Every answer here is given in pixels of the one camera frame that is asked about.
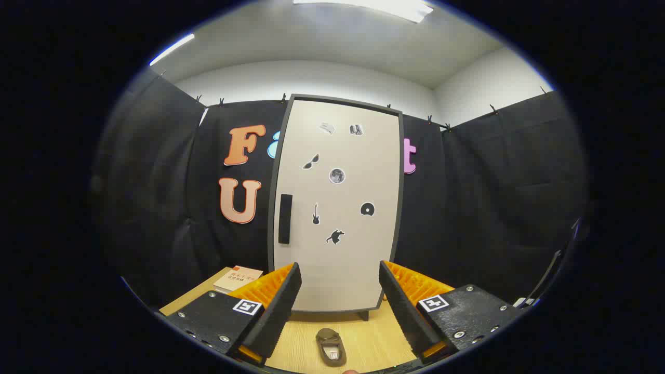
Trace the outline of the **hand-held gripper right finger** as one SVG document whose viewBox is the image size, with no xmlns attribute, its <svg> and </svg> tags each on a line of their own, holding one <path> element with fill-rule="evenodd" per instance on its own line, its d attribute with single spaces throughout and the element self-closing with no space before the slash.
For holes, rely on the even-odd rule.
<svg viewBox="0 0 665 374">
<path fill-rule="evenodd" d="M 469 350 L 520 317 L 520 309 L 479 286 L 452 287 L 392 261 L 380 261 L 378 279 L 423 364 Z"/>
</svg>

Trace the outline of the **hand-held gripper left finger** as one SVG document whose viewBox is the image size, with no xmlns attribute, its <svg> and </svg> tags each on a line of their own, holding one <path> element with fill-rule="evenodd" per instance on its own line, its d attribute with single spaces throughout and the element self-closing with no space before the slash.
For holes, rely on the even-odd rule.
<svg viewBox="0 0 665 374">
<path fill-rule="evenodd" d="M 262 367 L 289 320 L 302 278 L 292 262 L 239 289 L 192 289 L 165 307 L 165 320 L 219 355 Z"/>
</svg>

